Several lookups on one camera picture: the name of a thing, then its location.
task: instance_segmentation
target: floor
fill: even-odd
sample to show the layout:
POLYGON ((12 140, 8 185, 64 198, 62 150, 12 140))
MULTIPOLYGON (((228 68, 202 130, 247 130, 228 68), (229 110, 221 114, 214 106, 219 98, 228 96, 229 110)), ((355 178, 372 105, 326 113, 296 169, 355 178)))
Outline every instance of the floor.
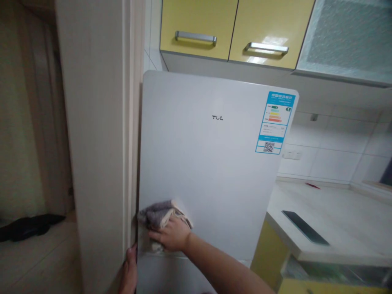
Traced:
POLYGON ((75 212, 43 236, 0 243, 0 293, 82 293, 75 212))

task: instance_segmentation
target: black phone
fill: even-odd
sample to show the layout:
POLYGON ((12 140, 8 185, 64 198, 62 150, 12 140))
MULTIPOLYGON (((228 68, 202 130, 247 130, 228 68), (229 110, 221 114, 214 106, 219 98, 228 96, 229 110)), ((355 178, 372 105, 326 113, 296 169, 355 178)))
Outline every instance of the black phone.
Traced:
POLYGON ((299 215, 295 212, 282 210, 283 214, 286 215, 289 220, 313 243, 321 245, 329 245, 329 243, 320 236, 311 226, 307 224, 299 215))

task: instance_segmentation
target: cloth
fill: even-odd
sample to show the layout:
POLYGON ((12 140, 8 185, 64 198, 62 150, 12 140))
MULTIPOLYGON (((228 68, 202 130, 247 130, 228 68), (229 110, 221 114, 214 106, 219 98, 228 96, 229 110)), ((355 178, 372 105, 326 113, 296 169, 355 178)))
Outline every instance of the cloth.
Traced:
MULTIPOLYGON (((192 222, 182 212, 174 200, 154 203, 153 205, 140 210, 138 213, 138 221, 144 224, 146 228, 156 230, 166 227, 170 216, 180 218, 190 229, 193 228, 192 222)), ((154 252, 163 251, 162 244, 156 241, 152 241, 151 246, 154 252)))

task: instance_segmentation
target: energy label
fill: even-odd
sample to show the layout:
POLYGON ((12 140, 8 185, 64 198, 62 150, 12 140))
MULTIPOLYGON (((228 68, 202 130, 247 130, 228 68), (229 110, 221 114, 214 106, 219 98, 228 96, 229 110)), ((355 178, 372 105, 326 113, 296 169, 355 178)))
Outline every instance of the energy label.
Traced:
POLYGON ((280 154, 295 95, 269 92, 256 152, 280 154))

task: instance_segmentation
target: doorway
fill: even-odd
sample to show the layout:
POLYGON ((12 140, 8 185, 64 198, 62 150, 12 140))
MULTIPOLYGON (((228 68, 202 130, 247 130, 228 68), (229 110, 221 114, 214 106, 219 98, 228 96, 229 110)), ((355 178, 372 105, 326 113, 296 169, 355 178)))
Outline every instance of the doorway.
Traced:
POLYGON ((65 216, 0 243, 0 289, 80 293, 81 270, 54 1, 0 2, 0 227, 65 216))

